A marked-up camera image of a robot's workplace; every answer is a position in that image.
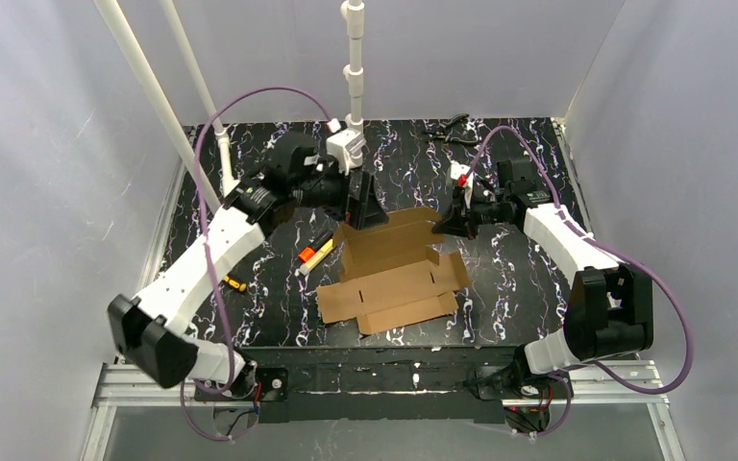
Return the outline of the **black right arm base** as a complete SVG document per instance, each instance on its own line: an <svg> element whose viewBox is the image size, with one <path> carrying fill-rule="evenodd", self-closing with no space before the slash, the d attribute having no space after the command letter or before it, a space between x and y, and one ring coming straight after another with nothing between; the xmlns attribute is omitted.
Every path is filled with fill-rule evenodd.
<svg viewBox="0 0 738 461"><path fill-rule="evenodd" d="M459 386L479 400L537 399L536 404L504 407L505 423L510 432L533 439L550 435L566 423L574 396L568 374L551 371L535 375L526 360L517 358L500 369L484 366L472 370ZM551 406L556 392L564 399L564 407L552 423Z"/></svg>

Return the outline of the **brown cardboard paper box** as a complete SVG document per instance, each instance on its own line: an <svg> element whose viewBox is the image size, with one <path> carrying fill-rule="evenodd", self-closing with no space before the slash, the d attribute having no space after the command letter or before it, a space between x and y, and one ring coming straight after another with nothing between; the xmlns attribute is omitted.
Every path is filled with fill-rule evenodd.
<svg viewBox="0 0 738 461"><path fill-rule="evenodd" d="M426 206L388 214L366 230L344 224L333 243L342 247L338 282L316 288L325 324L356 320L362 335L410 326L458 309L456 293L470 285L461 252L434 247L445 236L432 231L439 213Z"/></svg>

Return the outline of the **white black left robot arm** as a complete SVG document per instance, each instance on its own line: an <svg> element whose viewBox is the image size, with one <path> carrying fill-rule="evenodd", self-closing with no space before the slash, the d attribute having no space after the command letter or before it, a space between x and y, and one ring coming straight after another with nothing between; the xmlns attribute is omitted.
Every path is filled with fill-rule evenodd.
<svg viewBox="0 0 738 461"><path fill-rule="evenodd" d="M362 140L335 136L319 153L301 136L277 143L270 158L234 184L200 236L155 281L128 297L117 295L107 313L114 345L161 388L188 379L215 381L228 390L249 363L226 331L224 343L192 339L186 330L222 277L258 249L297 208L319 208L355 230L388 221L376 178L363 167Z"/></svg>

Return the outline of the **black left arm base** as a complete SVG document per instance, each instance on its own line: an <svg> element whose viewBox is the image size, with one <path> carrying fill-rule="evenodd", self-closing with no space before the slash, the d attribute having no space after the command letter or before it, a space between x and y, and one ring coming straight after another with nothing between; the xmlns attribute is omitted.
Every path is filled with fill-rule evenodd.
<svg viewBox="0 0 738 461"><path fill-rule="evenodd" d="M254 363L245 365L232 387L222 394L200 389L194 391L194 399L201 402L277 402L288 397L288 370L286 368L261 367Z"/></svg>

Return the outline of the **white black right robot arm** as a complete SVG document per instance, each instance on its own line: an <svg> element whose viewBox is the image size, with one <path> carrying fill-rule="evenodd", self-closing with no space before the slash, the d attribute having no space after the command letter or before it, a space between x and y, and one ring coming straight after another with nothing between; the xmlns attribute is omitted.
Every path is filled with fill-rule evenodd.
<svg viewBox="0 0 738 461"><path fill-rule="evenodd" d="M563 325L519 347L510 371L517 377L561 369L649 348L653 340L652 280L638 267L588 243L583 228L557 205L528 158L498 164L492 185L454 162L449 206L432 230L468 239L482 225L515 226L551 258L570 285Z"/></svg>

